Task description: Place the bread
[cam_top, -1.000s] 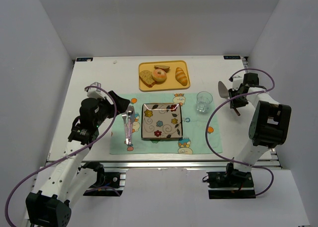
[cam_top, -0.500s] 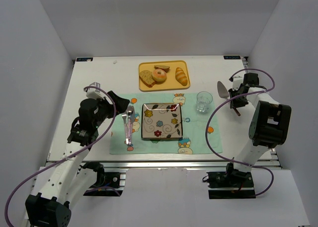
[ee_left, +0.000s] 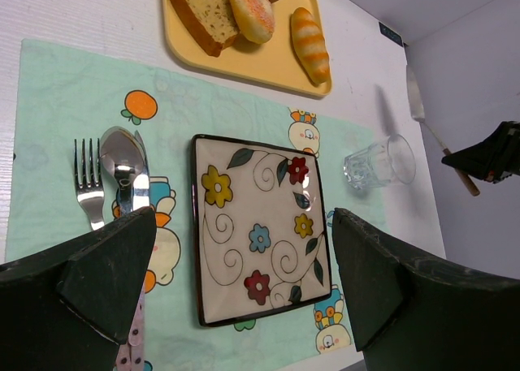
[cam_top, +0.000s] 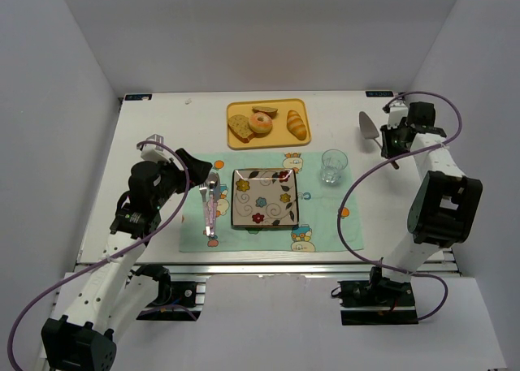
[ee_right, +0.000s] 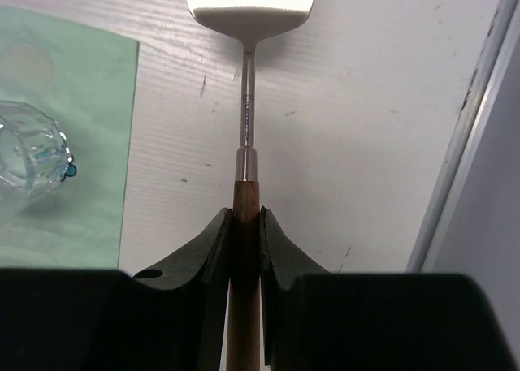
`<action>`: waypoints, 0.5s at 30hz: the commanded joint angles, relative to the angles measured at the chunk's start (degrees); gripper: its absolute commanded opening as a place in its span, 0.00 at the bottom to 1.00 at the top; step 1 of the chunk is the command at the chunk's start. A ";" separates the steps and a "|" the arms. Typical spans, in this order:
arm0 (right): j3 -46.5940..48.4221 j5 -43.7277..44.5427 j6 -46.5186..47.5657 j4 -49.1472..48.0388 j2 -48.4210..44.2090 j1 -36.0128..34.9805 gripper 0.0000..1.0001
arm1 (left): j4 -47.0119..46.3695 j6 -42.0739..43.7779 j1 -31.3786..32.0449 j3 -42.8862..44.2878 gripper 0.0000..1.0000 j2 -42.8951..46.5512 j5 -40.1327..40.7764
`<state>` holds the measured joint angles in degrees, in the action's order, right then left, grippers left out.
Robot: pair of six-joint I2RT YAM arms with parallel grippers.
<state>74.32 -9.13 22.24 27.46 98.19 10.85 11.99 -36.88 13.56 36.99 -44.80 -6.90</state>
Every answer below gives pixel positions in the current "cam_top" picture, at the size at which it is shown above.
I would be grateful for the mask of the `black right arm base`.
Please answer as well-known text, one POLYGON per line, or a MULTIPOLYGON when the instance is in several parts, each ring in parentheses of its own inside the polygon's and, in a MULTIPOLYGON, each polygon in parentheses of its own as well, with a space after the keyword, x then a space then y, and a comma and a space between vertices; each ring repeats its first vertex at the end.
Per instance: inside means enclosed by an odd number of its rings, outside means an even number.
POLYGON ((331 290, 340 301, 343 326, 416 325, 418 315, 410 282, 393 282, 373 267, 368 280, 345 280, 331 290))

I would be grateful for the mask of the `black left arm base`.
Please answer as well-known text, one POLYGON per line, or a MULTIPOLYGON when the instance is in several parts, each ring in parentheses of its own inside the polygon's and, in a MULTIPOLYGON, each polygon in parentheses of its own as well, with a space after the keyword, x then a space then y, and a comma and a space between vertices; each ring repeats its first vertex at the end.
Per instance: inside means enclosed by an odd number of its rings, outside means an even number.
POLYGON ((205 294, 202 283, 174 279, 167 267, 155 264, 130 270, 127 284, 134 278, 151 278, 156 294, 138 321, 196 321, 200 317, 205 294))

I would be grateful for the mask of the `pink sugared donut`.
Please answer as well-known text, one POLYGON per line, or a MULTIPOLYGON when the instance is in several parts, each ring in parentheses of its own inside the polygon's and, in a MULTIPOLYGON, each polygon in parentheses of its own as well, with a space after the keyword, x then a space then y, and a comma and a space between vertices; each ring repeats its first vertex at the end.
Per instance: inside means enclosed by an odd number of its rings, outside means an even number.
POLYGON ((263 112, 256 112, 249 116, 249 128, 259 135, 268 134, 273 127, 272 119, 263 112))

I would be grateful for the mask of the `steel spatula wooden handle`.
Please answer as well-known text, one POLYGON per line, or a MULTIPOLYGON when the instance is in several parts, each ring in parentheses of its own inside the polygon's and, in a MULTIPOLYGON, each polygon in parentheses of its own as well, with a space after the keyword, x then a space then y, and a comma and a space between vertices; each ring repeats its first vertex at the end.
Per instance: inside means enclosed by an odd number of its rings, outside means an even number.
POLYGON ((371 117, 365 111, 358 113, 358 124, 362 137, 365 140, 374 141, 379 146, 380 151, 383 151, 383 145, 379 141, 380 130, 375 126, 371 117))

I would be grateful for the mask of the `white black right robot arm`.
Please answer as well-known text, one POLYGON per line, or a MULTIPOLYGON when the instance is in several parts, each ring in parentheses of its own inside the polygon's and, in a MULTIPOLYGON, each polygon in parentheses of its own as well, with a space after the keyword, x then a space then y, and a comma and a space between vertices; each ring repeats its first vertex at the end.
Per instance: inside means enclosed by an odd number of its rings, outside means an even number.
POLYGON ((400 290, 430 256, 465 242, 475 219, 483 185, 464 174, 436 126, 433 104, 401 101, 384 108, 381 154, 390 159, 412 153, 422 182, 407 217, 407 234, 370 272, 375 287, 400 290))

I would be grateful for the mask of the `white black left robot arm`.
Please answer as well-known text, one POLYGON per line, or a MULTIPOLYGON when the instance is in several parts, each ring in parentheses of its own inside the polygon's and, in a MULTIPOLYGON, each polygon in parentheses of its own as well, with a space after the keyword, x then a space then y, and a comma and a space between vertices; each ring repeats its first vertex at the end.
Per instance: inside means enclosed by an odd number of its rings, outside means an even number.
POLYGON ((109 370, 117 342, 149 304, 171 298, 169 271, 161 265, 134 267, 151 236, 165 222, 161 210, 172 195, 186 196, 206 181, 212 165, 184 149, 166 155, 163 146, 140 147, 141 161, 128 178, 116 206, 104 255, 91 266, 87 281, 58 318, 48 319, 41 338, 54 370, 109 370))

